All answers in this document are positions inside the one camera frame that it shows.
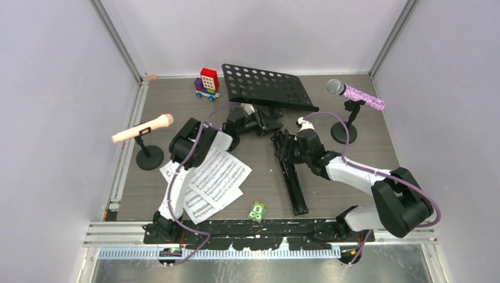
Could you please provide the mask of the green toy block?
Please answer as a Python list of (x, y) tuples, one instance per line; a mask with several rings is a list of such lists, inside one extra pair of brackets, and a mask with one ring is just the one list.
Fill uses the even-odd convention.
[(251, 205), (251, 210), (248, 213), (247, 219), (261, 223), (262, 217), (265, 212), (266, 212), (265, 204), (256, 201), (254, 202), (254, 204)]

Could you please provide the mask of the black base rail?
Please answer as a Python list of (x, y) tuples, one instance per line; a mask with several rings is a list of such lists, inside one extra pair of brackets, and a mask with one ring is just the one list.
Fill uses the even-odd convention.
[(366, 231), (353, 232), (334, 219), (264, 219), (204, 221), (198, 225), (183, 221), (176, 223), (155, 221), (142, 226), (146, 244), (178, 244), (187, 249), (223, 251), (229, 248), (241, 251), (276, 250), (288, 244), (290, 250), (326, 249), (330, 243), (358, 245), (364, 239), (373, 242)]

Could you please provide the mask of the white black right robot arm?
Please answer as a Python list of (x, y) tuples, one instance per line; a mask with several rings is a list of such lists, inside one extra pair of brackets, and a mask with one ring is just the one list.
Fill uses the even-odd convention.
[(336, 217), (337, 236), (344, 242), (353, 241), (360, 231), (374, 229), (403, 238), (434, 213), (431, 202), (419, 193), (413, 175), (403, 167), (379, 170), (353, 162), (341, 153), (326, 150), (312, 129), (301, 130), (296, 135), (280, 130), (271, 139), (275, 144), (275, 156), (284, 164), (289, 177), (295, 214), (307, 211), (295, 172), (296, 164), (306, 164), (314, 175), (347, 184), (373, 198), (373, 206), (353, 205)]

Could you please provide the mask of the black microphone stand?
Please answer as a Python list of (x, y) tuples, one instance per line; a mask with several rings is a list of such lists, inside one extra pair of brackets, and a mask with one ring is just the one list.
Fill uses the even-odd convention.
[(134, 137), (135, 142), (140, 146), (140, 150), (136, 156), (136, 164), (142, 170), (154, 170), (158, 168), (164, 159), (164, 152), (158, 146), (145, 146), (143, 136), (152, 132), (151, 127), (143, 128)]
[(365, 101), (346, 101), (344, 103), (344, 109), (350, 113), (348, 120), (344, 121), (344, 125), (341, 122), (337, 122), (332, 125), (330, 134), (331, 137), (340, 144), (351, 144), (357, 139), (357, 129), (352, 125), (354, 120), (357, 118), (361, 106), (365, 105)]

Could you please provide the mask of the beige microphone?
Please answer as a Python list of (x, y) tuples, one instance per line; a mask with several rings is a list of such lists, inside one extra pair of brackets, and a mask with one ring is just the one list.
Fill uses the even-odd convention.
[(162, 114), (159, 117), (150, 120), (148, 122), (138, 124), (132, 128), (121, 131), (111, 137), (113, 143), (122, 142), (128, 139), (135, 138), (142, 133), (150, 133), (153, 130), (169, 127), (174, 122), (174, 118), (171, 114)]

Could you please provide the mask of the sheet music page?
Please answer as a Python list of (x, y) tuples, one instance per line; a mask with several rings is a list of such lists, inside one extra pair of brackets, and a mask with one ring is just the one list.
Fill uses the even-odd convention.
[(227, 196), (238, 189), (252, 169), (229, 152), (211, 148), (194, 171), (189, 187), (214, 208), (220, 209)]
[(243, 192), (240, 190), (240, 188), (230, 188), (226, 193), (223, 194), (222, 207), (217, 209), (193, 189), (188, 189), (183, 208), (187, 215), (190, 217), (190, 220), (194, 224), (199, 224), (209, 219), (211, 216), (218, 213), (222, 209), (226, 208), (242, 195)]

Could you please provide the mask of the purple glitter microphone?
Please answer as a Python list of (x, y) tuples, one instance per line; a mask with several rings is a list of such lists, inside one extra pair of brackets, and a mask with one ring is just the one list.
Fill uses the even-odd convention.
[(326, 89), (330, 94), (343, 96), (351, 101), (364, 101), (365, 105), (378, 111), (383, 111), (386, 106), (382, 99), (344, 84), (338, 79), (330, 79), (326, 84)]

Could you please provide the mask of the colourful toy block truck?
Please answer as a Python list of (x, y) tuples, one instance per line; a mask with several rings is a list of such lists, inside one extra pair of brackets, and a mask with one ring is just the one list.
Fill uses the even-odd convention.
[(209, 101), (215, 101), (219, 97), (219, 80), (215, 70), (203, 68), (200, 77), (195, 78), (194, 86), (196, 97), (206, 97)]

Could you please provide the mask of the black music stand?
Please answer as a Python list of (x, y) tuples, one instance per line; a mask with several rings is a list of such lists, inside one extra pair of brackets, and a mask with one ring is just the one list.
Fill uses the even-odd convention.
[[(241, 103), (252, 104), (278, 121), (282, 117), (282, 113), (279, 112), (281, 108), (309, 112), (319, 110), (313, 105), (302, 82), (295, 75), (232, 64), (222, 64), (222, 70), (229, 101), (239, 103), (238, 107), (229, 112), (222, 126), (222, 131), (233, 138), (230, 151), (238, 146), (243, 134), (254, 132), (252, 131), (255, 125), (254, 114), (247, 115)], [(275, 132), (268, 133), (274, 149)], [(279, 161), (279, 165), (293, 214), (295, 216), (307, 214), (308, 208), (296, 173), (296, 164)]]

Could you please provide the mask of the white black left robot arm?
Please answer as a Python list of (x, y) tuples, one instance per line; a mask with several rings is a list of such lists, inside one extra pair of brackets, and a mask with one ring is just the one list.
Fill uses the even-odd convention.
[(243, 134), (264, 136), (283, 127), (279, 115), (250, 104), (230, 110), (221, 129), (190, 119), (171, 141), (170, 161), (161, 168), (167, 180), (164, 199), (143, 229), (167, 244), (180, 239), (182, 216), (200, 224), (242, 196), (241, 184), (252, 169), (231, 155)]

